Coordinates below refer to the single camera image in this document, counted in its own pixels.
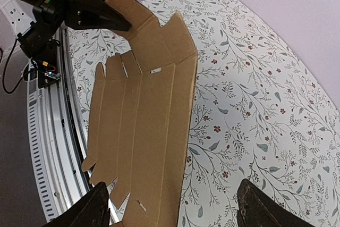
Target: cardboard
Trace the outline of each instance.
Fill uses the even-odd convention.
[[[119,208],[131,193],[120,227],[177,225],[197,69],[197,50],[179,13],[160,26],[136,0],[107,0],[132,24],[131,51],[96,69],[91,100],[90,182],[117,184]]]

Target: cardboard tab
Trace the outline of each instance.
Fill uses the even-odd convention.
[[[162,36],[174,63],[197,56],[195,44],[179,12],[175,12],[168,23],[162,27]]]
[[[108,58],[99,120],[98,161],[90,178],[92,184],[104,181],[109,185],[117,176],[118,140],[125,83],[126,76],[121,58]]]
[[[131,23],[132,28],[127,32],[114,31],[128,40],[137,33],[140,26],[153,17],[151,11],[136,0],[107,0],[106,3]]]
[[[88,171],[97,162],[97,142],[99,134],[99,117],[101,109],[101,99],[105,86],[104,67],[102,63],[98,63],[96,67],[96,79],[93,85],[93,93],[91,99],[91,111],[89,117],[89,137],[87,143],[87,157],[81,165],[83,172]]]

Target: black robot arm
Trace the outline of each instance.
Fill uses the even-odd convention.
[[[51,39],[59,28],[65,24],[75,30],[112,29],[128,31],[131,24],[118,12],[109,7],[105,0],[22,0],[33,5],[36,22],[24,34],[18,34],[18,41],[28,58],[35,61],[40,73],[48,81],[60,77],[56,61],[56,44]]]

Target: white table surface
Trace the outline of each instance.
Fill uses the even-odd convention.
[[[299,58],[238,0],[143,4],[161,24],[180,11],[199,51],[178,225],[237,226],[243,178],[315,226],[338,225],[339,113]],[[87,124],[96,64],[130,47],[107,30],[69,38]]]

